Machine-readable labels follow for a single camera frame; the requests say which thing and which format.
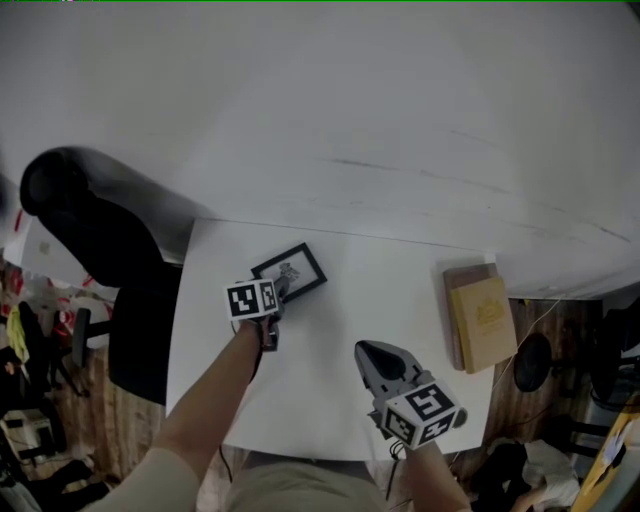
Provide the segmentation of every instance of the black picture frame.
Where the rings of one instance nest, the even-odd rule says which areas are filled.
[[[299,290],[296,290],[295,292],[288,293],[287,295],[285,295],[284,299],[282,299],[282,302],[284,303],[291,302],[293,299],[297,299],[298,297],[300,297],[301,295],[304,295],[308,291],[313,290],[314,288],[320,286],[322,283],[327,282],[327,276],[325,276],[324,272],[322,272],[320,265],[318,265],[318,262],[313,257],[313,254],[311,254],[311,251],[309,250],[309,247],[307,246],[307,244],[302,243],[300,245],[296,245],[294,248],[289,249],[288,251],[285,251],[282,254],[279,254],[278,256],[275,256],[270,260],[265,261],[264,263],[261,263],[257,267],[253,267],[251,269],[251,273],[253,274],[254,278],[263,279],[262,272],[264,270],[266,270],[267,268],[273,267],[279,261],[286,260],[290,256],[293,256],[294,254],[297,254],[299,252],[304,253],[305,257],[307,258],[307,261],[309,262],[309,265],[311,265],[311,268],[316,273],[317,278],[314,281],[310,282],[308,285],[303,286]]]

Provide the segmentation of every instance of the framed picture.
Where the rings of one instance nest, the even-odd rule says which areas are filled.
[[[311,254],[307,244],[300,244],[287,252],[283,252],[269,261],[251,269],[256,279],[273,279],[280,276],[289,278],[289,293],[282,302],[290,302],[307,293],[316,286],[327,282],[318,262]]]

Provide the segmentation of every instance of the brown book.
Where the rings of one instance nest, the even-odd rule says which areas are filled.
[[[482,265],[473,265],[471,267],[450,268],[445,270],[442,274],[442,277],[444,278],[445,293],[447,295],[447,308],[449,310],[449,328],[451,330],[449,353],[451,354],[453,367],[456,370],[464,370],[464,356],[462,355],[462,346],[460,345],[458,323],[456,322],[453,303],[451,302],[451,290],[468,284],[477,283],[483,279],[496,277],[497,275],[498,268],[495,263],[485,263]]]
[[[476,373],[518,351],[507,291],[492,277],[451,291],[460,331],[464,367]]]

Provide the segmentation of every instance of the white marker cube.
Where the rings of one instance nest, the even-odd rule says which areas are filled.
[[[256,279],[225,286],[225,302],[229,320],[246,320],[278,311],[278,300],[272,279]]]
[[[382,428],[415,450],[451,430],[459,409],[451,390],[436,380],[387,400]]]

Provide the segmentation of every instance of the white table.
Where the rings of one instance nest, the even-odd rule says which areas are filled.
[[[373,396],[353,355],[355,343],[369,339],[410,350],[467,409],[467,424],[439,438],[444,452],[480,446],[493,369],[470,376],[451,366],[441,272],[484,255],[297,228],[195,223],[173,323],[167,412],[233,335],[223,286],[250,279],[252,267],[301,242],[328,282],[287,305],[279,349],[262,358],[225,443],[297,457],[389,459],[391,441],[367,416]]]

